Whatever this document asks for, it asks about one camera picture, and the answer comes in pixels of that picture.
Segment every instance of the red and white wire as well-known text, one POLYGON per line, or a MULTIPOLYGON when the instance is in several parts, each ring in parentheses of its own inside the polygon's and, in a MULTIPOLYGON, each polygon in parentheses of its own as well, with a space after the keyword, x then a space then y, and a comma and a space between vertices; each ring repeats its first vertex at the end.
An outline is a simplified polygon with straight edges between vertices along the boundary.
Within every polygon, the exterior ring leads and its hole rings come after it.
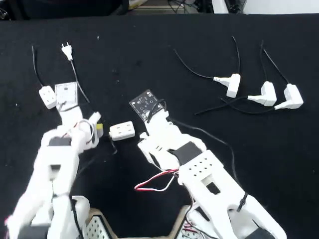
POLYGON ((161 177, 163 175, 166 175, 166 174, 171 174, 171 173, 175 173, 177 172, 178 169, 172 169, 172 170, 167 170, 167 171, 163 171, 161 173, 158 173, 156 175, 154 175, 152 178, 150 178, 149 180, 145 181, 145 182, 142 182, 142 183, 139 183, 138 185, 136 185, 134 187, 135 191, 137 192, 163 192, 165 190, 167 190, 167 188, 169 188, 169 186, 171 185, 171 183, 173 182, 174 180, 174 176, 172 176, 172 178, 170 179, 170 181, 168 182, 168 184, 166 185, 166 187, 164 187, 163 189, 156 189, 156 188, 141 188, 142 186, 144 186, 145 184, 151 182, 153 179, 155 178, 158 178, 158 177, 161 177))

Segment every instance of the perforated plate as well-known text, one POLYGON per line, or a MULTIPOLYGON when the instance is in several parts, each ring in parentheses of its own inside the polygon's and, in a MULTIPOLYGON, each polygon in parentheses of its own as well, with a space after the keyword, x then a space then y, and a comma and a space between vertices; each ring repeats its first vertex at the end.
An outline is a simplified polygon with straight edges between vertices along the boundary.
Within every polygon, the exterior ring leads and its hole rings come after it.
POLYGON ((85 239, 111 239, 99 216, 92 217, 92 220, 86 227, 85 239))

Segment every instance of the white cable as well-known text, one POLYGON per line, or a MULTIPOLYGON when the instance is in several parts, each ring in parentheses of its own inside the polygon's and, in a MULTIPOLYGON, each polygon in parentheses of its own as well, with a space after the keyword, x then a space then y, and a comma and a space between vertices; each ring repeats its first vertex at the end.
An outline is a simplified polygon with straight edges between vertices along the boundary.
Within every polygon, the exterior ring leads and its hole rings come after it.
POLYGON ((173 182, 175 176, 172 176, 172 178, 170 179, 170 181, 168 182, 168 184, 166 185, 166 187, 164 187, 163 189, 156 189, 156 188, 139 188, 141 190, 150 190, 150 191, 156 191, 156 192, 163 192, 165 190, 167 190, 167 188, 169 188, 169 186, 171 185, 171 183, 173 182))
POLYGON ((93 139, 93 135, 94 135, 94 126, 93 124, 91 124, 91 122, 89 122, 87 119, 82 119, 79 121, 79 124, 82 123, 82 122, 85 122, 87 123, 89 126, 90 126, 90 129, 91 129, 91 136, 90 136, 90 139, 89 141, 87 141, 86 143, 88 144, 89 142, 91 142, 91 140, 93 139))

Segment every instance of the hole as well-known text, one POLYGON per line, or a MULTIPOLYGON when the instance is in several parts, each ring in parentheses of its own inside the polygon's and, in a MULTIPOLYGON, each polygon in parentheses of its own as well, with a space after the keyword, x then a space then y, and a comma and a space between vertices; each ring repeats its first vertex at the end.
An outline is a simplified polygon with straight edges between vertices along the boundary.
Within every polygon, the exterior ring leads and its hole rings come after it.
POLYGON ((210 183, 207 185, 207 189, 213 193, 213 194, 218 194, 220 193, 220 190, 217 188, 217 186, 214 183, 210 183))

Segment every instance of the wire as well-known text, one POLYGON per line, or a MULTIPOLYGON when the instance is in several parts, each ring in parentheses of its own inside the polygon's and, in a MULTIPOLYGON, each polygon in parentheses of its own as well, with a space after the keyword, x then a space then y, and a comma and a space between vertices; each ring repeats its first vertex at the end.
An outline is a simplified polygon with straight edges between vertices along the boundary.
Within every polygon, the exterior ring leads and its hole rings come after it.
POLYGON ((154 114, 154 110, 155 110, 156 107, 158 107, 161 103, 164 103, 164 110, 167 111, 167 103, 166 103, 166 100, 160 99, 159 101, 157 101, 157 102, 153 105, 152 109, 150 110, 147 123, 149 123, 149 122, 151 121, 151 119, 152 119, 152 117, 153 117, 153 114, 154 114))
POLYGON ((70 198, 70 203, 71 203, 71 208, 72 208, 72 211, 73 211, 75 226, 76 226, 76 228, 77 228, 77 230, 79 232, 79 237, 80 237, 80 239, 84 239, 82 231, 81 231, 81 228, 80 228, 80 225, 79 225, 79 222, 78 222, 78 216, 76 215, 75 205, 72 203, 71 198, 70 198))
POLYGON ((33 58, 33 69, 34 69, 34 73, 35 73, 35 76, 36 76, 36 78, 38 79, 38 81, 39 81, 41 87, 43 87, 43 82, 41 81, 41 79, 40 79, 40 77, 39 77, 39 74, 38 74, 38 71, 37 71, 37 69, 36 69, 36 56, 35 56, 36 52, 35 52, 35 50, 34 50, 33 45, 32 45, 31 47, 32 47, 32 58, 33 58))
POLYGON ((192 130, 200 131, 200 132, 206 134, 207 136, 209 136, 210 138, 212 138, 213 140, 216 140, 216 141, 218 141, 218 142, 224 144, 225 146, 227 146, 227 147, 230 149, 230 151, 231 151, 231 168, 232 168, 232 173, 233 173, 233 176, 234 176, 235 181, 236 181, 237 184, 240 186, 240 183, 239 183, 239 180, 238 180, 238 177, 237 177, 237 173, 236 173, 236 167, 235 167, 235 153, 234 153, 234 149, 232 148, 232 146, 231 146, 229 143, 227 143, 227 142, 225 142, 225 141, 223 141, 223 140, 217 138, 216 136, 212 135, 211 133, 205 131, 205 130, 202 129, 202 128, 198 128, 198 127, 194 127, 194 126, 188 125, 188 124, 186 124, 186 123, 183 123, 183 122, 180 122, 180 121, 178 121, 178 120, 175 120, 175 119, 173 119, 173 118, 171 118, 171 117, 167 117, 167 119, 170 120, 170 121, 172 121, 174 124, 178 124, 178 125, 180 125, 180 126, 183 126, 183 127, 185 127, 185 128, 189 128, 189 129, 192 129, 192 130))
POLYGON ((238 60, 238 68, 237 68, 237 73, 240 73, 240 54, 239 54, 239 49, 238 49, 238 44, 234 36, 232 36, 235 46, 236 46, 236 51, 237 51, 237 60, 238 60))
POLYGON ((91 142, 92 139, 93 139, 93 136, 94 136, 94 126, 93 126, 92 123, 89 122, 87 119, 81 119, 81 120, 79 121, 79 124, 82 123, 82 122, 87 123, 87 124, 90 126, 90 129, 91 129, 90 139, 89 139, 89 141, 86 142, 86 144, 88 144, 88 143, 91 142))
POLYGON ((221 108, 224 108, 224 107, 226 107, 226 106, 228 106, 228 105, 230 105, 230 104, 232 104, 232 103, 234 103, 234 102, 236 102, 238 100, 242 100, 242 99, 247 99, 247 96, 242 96, 242 97, 235 98, 232 101, 229 101, 229 102, 227 102, 227 103, 225 103, 223 105, 212 107, 212 108, 208 108, 208 109, 196 112, 196 113, 194 113, 194 115, 198 116, 198 115, 202 115, 204 113, 207 113, 209 111, 214 111, 214 110, 217 110, 217 109, 221 109, 221 108))
POLYGON ((281 70, 279 70, 278 66, 275 64, 275 62, 273 61, 273 59, 271 59, 270 55, 268 54, 268 52, 266 51, 265 48, 263 48, 264 52, 266 53, 266 56, 268 57, 268 59, 271 61, 271 63, 274 65, 274 67, 276 68, 276 70, 279 72, 279 74, 281 75, 281 77, 287 82, 287 84, 289 84, 288 79, 285 77, 285 75, 281 72, 281 70))
POLYGON ((156 175, 154 175, 152 178, 148 179, 147 181, 145 182, 142 182, 142 183, 139 183, 138 185, 136 185, 134 187, 134 190, 137 191, 137 192, 163 192, 165 191, 167 188, 169 188, 169 186, 171 185, 171 183, 173 182, 175 176, 172 176, 172 178, 170 179, 170 181, 168 182, 168 184, 166 185, 166 187, 164 187, 163 189, 155 189, 155 188, 141 188, 142 186, 144 186, 145 184, 151 182, 153 179, 155 178, 158 178, 158 177, 161 177, 163 175, 166 175, 166 174, 172 174, 172 173, 175 173, 177 172, 178 169, 172 169, 172 170, 166 170, 166 171, 163 171, 163 172, 160 172, 156 175))
POLYGON ((176 51, 176 49, 174 49, 175 51, 175 54, 176 56, 179 58, 179 60, 181 61, 181 63, 183 63, 183 65, 190 71, 192 72, 193 74, 197 75, 197 76, 200 76, 200 77, 203 77, 203 78, 206 78, 206 79, 214 79, 214 77, 211 77, 211 76, 204 76, 204 75, 201 75, 197 72, 195 72, 193 69, 191 69, 189 66, 187 66, 187 64, 183 61, 183 59, 180 57, 180 55, 178 54, 178 52, 176 51))
POLYGON ((264 50, 264 40, 261 41, 261 45, 260 45, 260 63, 261 63, 261 66, 263 67, 265 81, 268 81, 267 72, 266 72, 266 69, 265 69, 264 62, 263 62, 263 50, 264 50))
POLYGON ((261 114, 265 114, 265 113, 268 113, 268 112, 271 112, 271 111, 274 111, 275 110, 275 107, 271 107, 270 109, 267 109, 265 111, 259 111, 259 112, 250 112, 250 111, 245 111, 245 110, 242 110, 242 109, 239 109, 235 106, 233 106, 232 104, 229 104, 229 106, 231 108, 233 108, 234 110, 237 110, 241 113, 244 113, 244 114, 247 114, 247 115, 261 115, 261 114))
POLYGON ((80 82, 79 82, 79 79, 78 79, 78 75, 76 74, 76 70, 75 70, 75 67, 74 67, 73 60, 70 60, 70 62, 71 62, 72 69, 73 69, 73 72, 74 72, 75 81, 78 83, 79 89, 80 89, 82 95, 84 96, 86 102, 90 103, 89 98, 86 96, 86 94, 84 93, 84 91, 83 91, 83 89, 82 89, 82 87, 80 85, 80 82))
POLYGON ((189 192, 189 190, 188 190, 187 188, 186 188, 186 190, 187 190, 187 192, 188 192, 188 194, 189 194, 189 197, 190 197, 190 199, 191 199, 191 205, 189 206, 188 210, 186 211, 185 220, 187 221, 188 224, 191 224, 191 226, 192 226, 193 228, 195 228, 195 229, 198 230, 199 232, 203 233, 204 235, 208 236, 209 238, 211 238, 211 239, 218 239, 218 238, 213 237, 213 236, 211 236, 210 234, 204 232, 203 230, 199 229, 198 227, 196 227, 194 224, 192 224, 192 223, 189 221, 189 219, 188 219, 188 213, 190 212, 190 210, 191 210, 191 209, 193 208, 193 206, 194 206, 194 198, 192 197, 192 195, 190 194, 190 192, 189 192))

